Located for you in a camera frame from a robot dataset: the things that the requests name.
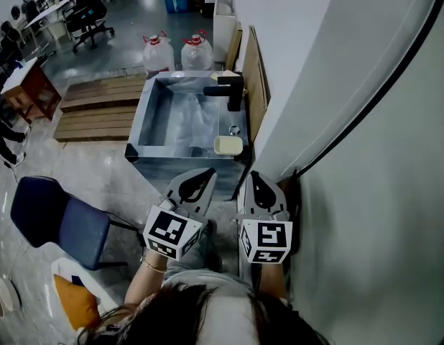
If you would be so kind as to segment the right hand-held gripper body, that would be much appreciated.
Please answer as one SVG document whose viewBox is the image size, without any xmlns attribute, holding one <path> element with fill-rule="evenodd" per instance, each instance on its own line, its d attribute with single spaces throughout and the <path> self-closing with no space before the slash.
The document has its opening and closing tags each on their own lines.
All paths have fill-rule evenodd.
<svg viewBox="0 0 444 345">
<path fill-rule="evenodd" d="M 247 262 L 281 264 L 292 247 L 293 223 L 284 206 L 264 215 L 238 213 L 239 241 Z"/>
</svg>

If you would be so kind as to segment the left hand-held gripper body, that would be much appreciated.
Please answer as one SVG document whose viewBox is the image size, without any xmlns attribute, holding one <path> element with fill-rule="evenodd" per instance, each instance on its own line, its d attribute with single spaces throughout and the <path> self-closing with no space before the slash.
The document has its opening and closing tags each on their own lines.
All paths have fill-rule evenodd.
<svg viewBox="0 0 444 345">
<path fill-rule="evenodd" d="M 161 197 L 150 208 L 142 233 L 146 248 L 180 261 L 199 240 L 208 220 L 208 205 L 175 203 Z"/>
</svg>

